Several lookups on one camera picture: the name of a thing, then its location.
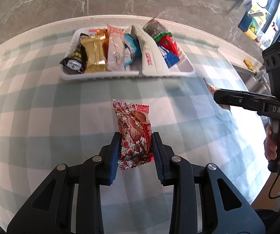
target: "pink snack wrapper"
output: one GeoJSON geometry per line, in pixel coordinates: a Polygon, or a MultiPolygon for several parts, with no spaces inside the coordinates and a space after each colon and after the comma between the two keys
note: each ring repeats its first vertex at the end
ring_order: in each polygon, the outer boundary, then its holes
{"type": "Polygon", "coordinates": [[[119,168],[126,170],[151,162],[152,129],[148,118],[149,106],[130,104],[113,99],[119,131],[122,135],[122,151],[119,168]]]}
{"type": "MultiPolygon", "coordinates": [[[[214,85],[211,85],[210,83],[206,82],[205,78],[203,78],[203,80],[205,81],[206,83],[206,86],[207,88],[209,89],[209,91],[211,92],[211,95],[214,97],[214,93],[216,91],[218,91],[219,89],[217,87],[215,87],[214,85]]],[[[230,105],[221,105],[221,104],[218,104],[222,109],[226,109],[226,110],[230,110],[230,105]]]]}

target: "snack package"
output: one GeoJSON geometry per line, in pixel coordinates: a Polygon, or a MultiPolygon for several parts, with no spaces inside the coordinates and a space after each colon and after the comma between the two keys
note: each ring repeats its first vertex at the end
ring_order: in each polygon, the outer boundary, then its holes
{"type": "Polygon", "coordinates": [[[108,31],[107,29],[97,29],[96,33],[98,36],[105,35],[105,40],[102,43],[102,47],[103,47],[105,59],[108,59],[108,40],[109,40],[108,31]]]}
{"type": "Polygon", "coordinates": [[[108,26],[108,69],[111,71],[124,70],[125,60],[125,44],[124,34],[125,30],[108,26]]]}
{"type": "Polygon", "coordinates": [[[130,65],[133,60],[141,57],[141,49],[138,39],[134,39],[130,34],[125,34],[125,61],[124,66],[130,65]]]}
{"type": "MultiPolygon", "coordinates": [[[[208,88],[209,91],[211,92],[211,95],[214,97],[214,93],[215,93],[216,91],[218,91],[219,89],[218,89],[217,87],[211,85],[210,83],[206,82],[205,78],[203,78],[203,80],[205,81],[207,88],[208,88]]],[[[229,110],[229,111],[231,112],[231,110],[230,110],[230,105],[221,105],[221,104],[218,104],[218,105],[219,105],[222,109],[226,109],[226,110],[229,110]]]]}
{"type": "Polygon", "coordinates": [[[172,52],[175,56],[179,56],[177,42],[172,35],[162,37],[157,42],[157,44],[160,44],[162,47],[166,48],[169,52],[172,52]]]}
{"type": "Polygon", "coordinates": [[[152,39],[158,38],[159,36],[171,35],[168,29],[161,24],[155,17],[145,24],[142,28],[147,34],[149,34],[152,39]]]}
{"type": "Polygon", "coordinates": [[[149,34],[156,43],[166,48],[169,52],[179,56],[177,43],[172,33],[161,24],[156,18],[152,18],[142,28],[147,34],[149,34]]]}
{"type": "Polygon", "coordinates": [[[83,73],[86,69],[85,58],[86,54],[82,49],[82,45],[79,43],[77,44],[75,51],[64,58],[60,64],[62,64],[63,67],[70,69],[72,72],[83,73]]]}
{"type": "Polygon", "coordinates": [[[106,59],[102,47],[105,35],[81,38],[88,57],[85,73],[106,71],[106,59]]]}
{"type": "Polygon", "coordinates": [[[122,135],[122,151],[119,168],[126,170],[151,162],[152,130],[148,118],[149,106],[130,104],[113,99],[119,131],[122,135]]]}
{"type": "Polygon", "coordinates": [[[161,54],[167,64],[168,68],[171,68],[177,62],[179,62],[179,57],[175,56],[172,52],[169,52],[166,48],[158,44],[158,49],[161,51],[161,54]]]}

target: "checkered tablecloth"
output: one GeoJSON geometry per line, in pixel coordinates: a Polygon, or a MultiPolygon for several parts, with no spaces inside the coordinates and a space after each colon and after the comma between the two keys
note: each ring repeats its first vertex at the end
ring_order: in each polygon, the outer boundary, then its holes
{"type": "MultiPolygon", "coordinates": [[[[207,82],[246,90],[217,48],[177,36],[196,70],[192,78],[66,82],[59,61],[72,32],[5,52],[0,61],[0,225],[6,229],[26,199],[60,163],[83,163],[118,131],[113,98],[150,106],[152,131],[193,164],[216,163],[251,203],[269,172],[255,112],[216,105],[207,82]]],[[[172,187],[162,187],[154,162],[118,170],[101,188],[106,233],[166,233],[172,187]]]]}

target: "hand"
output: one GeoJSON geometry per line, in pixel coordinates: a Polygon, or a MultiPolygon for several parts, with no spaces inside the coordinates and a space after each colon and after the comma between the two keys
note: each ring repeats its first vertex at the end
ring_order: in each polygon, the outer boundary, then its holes
{"type": "Polygon", "coordinates": [[[268,125],[266,133],[267,133],[267,137],[264,140],[265,157],[268,161],[275,160],[277,157],[277,154],[276,154],[277,144],[271,138],[272,127],[270,125],[268,125]]]}

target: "red snack package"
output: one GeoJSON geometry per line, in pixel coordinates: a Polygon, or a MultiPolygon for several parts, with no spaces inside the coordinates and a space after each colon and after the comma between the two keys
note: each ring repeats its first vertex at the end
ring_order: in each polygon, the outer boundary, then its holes
{"type": "Polygon", "coordinates": [[[157,43],[166,48],[169,52],[172,52],[174,55],[179,56],[177,43],[173,36],[164,36],[157,43]]]}
{"type": "Polygon", "coordinates": [[[126,170],[151,162],[152,129],[148,118],[149,106],[130,104],[113,99],[119,131],[122,134],[122,151],[119,168],[126,170]]]}

